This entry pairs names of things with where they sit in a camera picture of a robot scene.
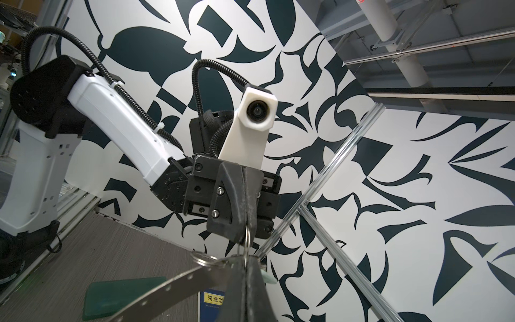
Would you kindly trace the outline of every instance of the table surface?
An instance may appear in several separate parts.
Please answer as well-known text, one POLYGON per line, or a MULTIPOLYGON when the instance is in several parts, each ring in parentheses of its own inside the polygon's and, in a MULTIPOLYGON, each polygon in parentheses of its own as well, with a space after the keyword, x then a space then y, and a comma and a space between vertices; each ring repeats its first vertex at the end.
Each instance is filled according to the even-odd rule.
MULTIPOLYGON (((97 281, 166 276, 193 268, 189 252, 101 214, 90 213, 0 307, 10 322, 82 321, 84 295, 97 281)), ((107 321, 108 318, 92 321, 107 321)), ((197 321, 197 295, 152 322, 197 321)))

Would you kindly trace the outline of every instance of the black and white mural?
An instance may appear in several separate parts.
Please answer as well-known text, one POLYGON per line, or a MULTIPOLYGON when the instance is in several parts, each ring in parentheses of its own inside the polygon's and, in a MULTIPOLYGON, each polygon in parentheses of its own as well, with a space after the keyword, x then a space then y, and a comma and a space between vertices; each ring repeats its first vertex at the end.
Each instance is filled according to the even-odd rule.
MULTIPOLYGON (((269 89, 280 101, 262 169, 283 178, 280 217, 305 191, 373 106, 294 0, 75 0, 65 29, 80 38, 156 121, 192 154, 197 116, 191 70, 211 58, 269 89)), ((56 55, 87 58, 60 39, 56 55)), ((205 109, 233 109, 241 90, 201 70, 205 109)), ((67 182, 101 196, 100 211, 188 249, 217 257, 236 252, 209 234, 205 219, 171 213, 132 162, 98 128, 77 148, 67 182)), ((256 241, 258 249, 262 241, 256 241)))
MULTIPOLYGON (((386 110, 308 208, 404 321, 513 321, 514 137, 386 110)), ((303 218, 267 259, 279 321, 379 320, 303 218)))

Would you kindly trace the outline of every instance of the metal ring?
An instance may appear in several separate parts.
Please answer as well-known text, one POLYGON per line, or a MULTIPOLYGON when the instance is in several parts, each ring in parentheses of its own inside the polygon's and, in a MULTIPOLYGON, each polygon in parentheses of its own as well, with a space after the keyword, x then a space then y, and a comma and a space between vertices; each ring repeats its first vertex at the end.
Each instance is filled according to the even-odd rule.
POLYGON ((243 259, 245 268, 247 268, 247 259, 249 258, 249 248, 250 248, 250 229, 245 226, 245 244, 243 248, 243 259))
POLYGON ((217 262, 218 258, 204 254, 203 252, 199 251, 192 251, 190 253, 190 256, 192 257, 193 261, 200 266, 204 267, 215 267, 215 266, 224 266, 224 262, 217 262))

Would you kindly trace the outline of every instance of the green object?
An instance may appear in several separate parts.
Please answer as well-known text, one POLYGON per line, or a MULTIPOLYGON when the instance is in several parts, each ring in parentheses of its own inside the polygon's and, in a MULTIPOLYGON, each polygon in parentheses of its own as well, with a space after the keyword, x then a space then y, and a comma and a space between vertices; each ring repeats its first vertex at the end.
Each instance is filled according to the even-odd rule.
POLYGON ((162 276, 91 283, 84 297, 82 320, 113 315, 165 281, 162 276))
POLYGON ((263 277, 263 281, 267 284, 277 284, 277 280, 274 276, 270 275, 263 269, 261 270, 261 276, 263 277))

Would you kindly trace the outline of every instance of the blue label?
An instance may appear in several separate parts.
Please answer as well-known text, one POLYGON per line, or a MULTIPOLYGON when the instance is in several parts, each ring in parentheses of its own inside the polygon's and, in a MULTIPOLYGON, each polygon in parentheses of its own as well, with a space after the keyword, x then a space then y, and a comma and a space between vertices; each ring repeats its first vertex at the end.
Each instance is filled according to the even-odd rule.
POLYGON ((199 300, 199 321, 200 322, 215 322, 218 316, 218 311, 224 302, 225 292, 207 289, 200 292, 199 300))

